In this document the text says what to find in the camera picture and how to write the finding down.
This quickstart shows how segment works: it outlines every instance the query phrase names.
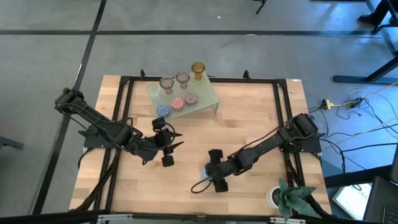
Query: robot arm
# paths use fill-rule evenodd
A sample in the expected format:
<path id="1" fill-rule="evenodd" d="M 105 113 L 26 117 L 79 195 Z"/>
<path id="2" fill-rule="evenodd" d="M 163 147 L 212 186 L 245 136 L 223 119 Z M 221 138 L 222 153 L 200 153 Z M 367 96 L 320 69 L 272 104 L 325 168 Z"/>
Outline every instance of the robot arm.
<path id="1" fill-rule="evenodd" d="M 80 91 L 65 88 L 63 93 L 55 100 L 55 109 L 62 114 L 77 114 L 88 121 L 91 126 L 88 131 L 79 131 L 87 139 L 101 142 L 100 146 L 122 148 L 133 155 L 142 158 L 142 165 L 151 161 L 157 152 L 162 150 L 164 157 L 162 158 L 163 166 L 168 167 L 174 165 L 173 157 L 170 155 L 174 149 L 182 144 L 179 142 L 172 145 L 174 139 L 181 134 L 175 131 L 170 132 L 164 128 L 169 125 L 164 118 L 157 118 L 152 121 L 153 130 L 156 133 L 152 137 L 143 137 L 142 132 L 125 124 L 123 121 L 111 121 L 94 108 L 87 105 L 84 101 L 83 94 Z"/>
<path id="2" fill-rule="evenodd" d="M 228 184 L 224 179 L 225 177 L 231 174 L 240 175 L 248 171 L 260 156 L 275 147 L 282 145 L 299 146 L 306 139 L 319 138 L 321 135 L 317 134 L 317 131 L 317 126 L 307 114 L 299 114 L 290 119 L 273 136 L 254 147 L 236 151 L 229 155 L 226 161 L 221 162 L 222 150 L 210 150 L 210 162 L 205 166 L 206 175 L 213 181 L 216 192 L 226 192 L 228 191 Z"/>

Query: wooden tabletop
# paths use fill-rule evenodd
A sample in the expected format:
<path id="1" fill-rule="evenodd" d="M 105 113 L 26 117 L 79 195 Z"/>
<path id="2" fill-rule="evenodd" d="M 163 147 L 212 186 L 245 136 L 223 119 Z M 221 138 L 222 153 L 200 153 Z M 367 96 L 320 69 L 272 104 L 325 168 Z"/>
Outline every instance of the wooden tabletop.
<path id="1" fill-rule="evenodd" d="M 95 106 L 109 118 L 112 117 L 119 80 L 120 76 L 104 76 Z M 151 123 L 155 118 L 154 110 L 145 93 L 146 86 L 151 83 L 134 82 L 129 110 L 134 126 L 146 136 L 154 134 Z M 287 80 L 287 84 L 293 115 L 308 112 L 301 81 Z M 278 126 L 271 84 L 213 83 L 213 86 L 220 99 L 216 115 L 207 108 L 169 121 L 178 133 L 183 134 L 176 142 L 185 141 L 172 154 L 174 166 L 162 167 L 162 153 L 142 166 L 141 158 L 122 151 L 113 212 L 280 215 L 265 200 L 265 192 L 278 185 L 279 177 L 286 180 L 283 156 L 276 148 L 260 157 L 246 173 L 227 177 L 228 192 L 215 193 L 213 186 L 201 194 L 190 192 L 210 160 L 210 149 L 222 149 L 227 156 Z M 122 115 L 126 92 L 127 85 L 119 116 Z M 280 95 L 286 118 L 282 89 Z M 94 149 L 83 158 L 70 208 L 79 206 L 96 185 L 103 155 L 104 149 Z M 317 188 L 312 193 L 315 200 L 325 211 L 331 212 L 319 160 L 309 153 L 301 153 L 301 160 L 306 185 Z M 101 208 L 104 208 L 107 192 L 108 185 L 104 188 Z"/>

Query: yellow glass cup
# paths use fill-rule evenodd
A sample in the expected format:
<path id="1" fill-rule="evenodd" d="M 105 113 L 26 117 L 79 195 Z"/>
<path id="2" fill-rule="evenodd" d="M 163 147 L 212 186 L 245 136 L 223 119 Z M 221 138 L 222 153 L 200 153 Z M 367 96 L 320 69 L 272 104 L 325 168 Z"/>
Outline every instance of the yellow glass cup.
<path id="1" fill-rule="evenodd" d="M 195 79 L 196 80 L 201 80 L 201 75 L 205 71 L 206 67 L 203 62 L 195 62 L 192 65 L 192 71 L 195 73 Z"/>

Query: white pot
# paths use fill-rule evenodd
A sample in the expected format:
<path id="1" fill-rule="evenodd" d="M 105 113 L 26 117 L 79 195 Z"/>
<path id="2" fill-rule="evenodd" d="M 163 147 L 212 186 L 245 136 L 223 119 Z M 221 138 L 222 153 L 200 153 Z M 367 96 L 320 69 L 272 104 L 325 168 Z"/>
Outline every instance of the white pot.
<path id="1" fill-rule="evenodd" d="M 276 205 L 275 202 L 274 202 L 274 200 L 272 199 L 272 193 L 273 193 L 275 190 L 277 190 L 277 189 L 279 189 L 279 186 L 273 187 L 273 188 L 267 190 L 267 192 L 266 192 L 266 201 L 267 201 L 268 205 L 269 205 L 271 208 L 273 208 L 273 209 L 278 209 L 278 205 Z"/>

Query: person's foot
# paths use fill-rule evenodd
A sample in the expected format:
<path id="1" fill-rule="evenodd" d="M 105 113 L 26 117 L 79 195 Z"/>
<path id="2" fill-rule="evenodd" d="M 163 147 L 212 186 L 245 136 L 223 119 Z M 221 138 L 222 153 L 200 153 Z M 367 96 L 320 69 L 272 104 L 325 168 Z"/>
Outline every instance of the person's foot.
<path id="1" fill-rule="evenodd" d="M 374 26 L 378 26 L 378 25 L 379 25 L 379 24 L 377 24 L 377 22 L 374 22 L 374 21 L 372 20 L 372 15 L 362 15 L 362 16 L 360 16 L 360 17 L 358 18 L 358 20 L 359 20 L 360 22 L 367 23 L 367 24 L 372 24 L 372 25 L 374 25 Z"/>

